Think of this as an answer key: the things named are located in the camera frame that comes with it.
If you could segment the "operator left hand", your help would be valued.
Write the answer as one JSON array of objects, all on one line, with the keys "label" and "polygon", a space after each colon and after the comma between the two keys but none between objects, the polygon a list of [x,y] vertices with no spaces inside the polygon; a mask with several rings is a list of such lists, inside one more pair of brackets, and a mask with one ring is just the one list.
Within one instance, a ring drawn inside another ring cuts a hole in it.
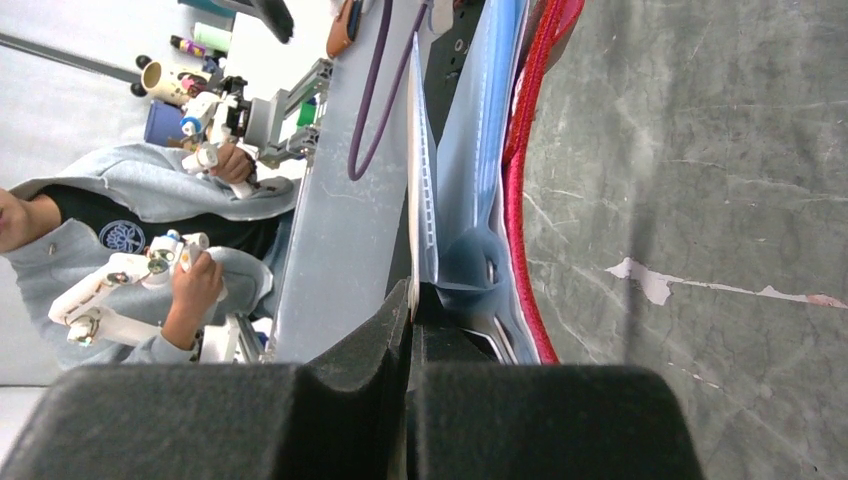
[{"label": "operator left hand", "polygon": [[161,329],[164,339],[191,350],[207,311],[223,290],[222,267],[203,251],[188,271],[177,266],[172,277],[172,304]]}]

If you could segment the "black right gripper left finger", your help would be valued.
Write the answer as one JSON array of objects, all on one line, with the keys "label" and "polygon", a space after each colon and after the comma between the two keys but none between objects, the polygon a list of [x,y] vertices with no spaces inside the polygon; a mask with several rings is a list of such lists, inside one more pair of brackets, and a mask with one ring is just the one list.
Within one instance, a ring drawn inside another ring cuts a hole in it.
[{"label": "black right gripper left finger", "polygon": [[5,479],[395,479],[411,326],[400,281],[302,364],[91,366],[48,389]]}]

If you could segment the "operator grey sleeve forearm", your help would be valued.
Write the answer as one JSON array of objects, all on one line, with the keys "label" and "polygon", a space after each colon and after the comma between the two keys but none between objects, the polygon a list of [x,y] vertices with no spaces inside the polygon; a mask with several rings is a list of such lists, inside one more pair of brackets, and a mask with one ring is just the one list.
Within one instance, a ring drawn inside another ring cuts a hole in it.
[{"label": "operator grey sleeve forearm", "polygon": [[36,177],[11,189],[29,198],[47,185],[71,186],[103,195],[148,223],[215,214],[233,221],[254,221],[292,211],[301,181],[265,179],[251,196],[239,199],[230,186],[182,168],[183,150],[132,143],[95,150],[54,176]]}]

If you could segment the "red leather card holder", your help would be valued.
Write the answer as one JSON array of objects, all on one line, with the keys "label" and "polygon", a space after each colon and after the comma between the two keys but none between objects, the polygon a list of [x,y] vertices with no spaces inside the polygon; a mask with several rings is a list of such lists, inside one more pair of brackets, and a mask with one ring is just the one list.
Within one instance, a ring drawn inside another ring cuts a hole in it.
[{"label": "red leather card holder", "polygon": [[558,360],[529,278],[522,196],[541,84],[582,9],[487,2],[437,146],[439,282],[429,286],[506,364]]}]

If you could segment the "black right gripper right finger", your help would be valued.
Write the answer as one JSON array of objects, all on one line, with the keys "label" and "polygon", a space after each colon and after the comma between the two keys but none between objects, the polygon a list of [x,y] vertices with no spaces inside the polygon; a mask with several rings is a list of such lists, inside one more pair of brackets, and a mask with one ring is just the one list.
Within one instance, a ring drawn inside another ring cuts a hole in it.
[{"label": "black right gripper right finger", "polygon": [[412,479],[700,479],[680,404],[634,365],[498,363],[431,286],[413,323]]}]

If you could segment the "operator right hand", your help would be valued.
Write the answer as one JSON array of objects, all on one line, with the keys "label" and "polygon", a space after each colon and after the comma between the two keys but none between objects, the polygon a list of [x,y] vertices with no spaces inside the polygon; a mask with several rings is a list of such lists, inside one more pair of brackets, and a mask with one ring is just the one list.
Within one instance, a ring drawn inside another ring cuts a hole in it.
[{"label": "operator right hand", "polygon": [[217,164],[209,174],[226,184],[247,182],[256,173],[255,162],[242,148],[233,143],[222,143],[217,150]]}]

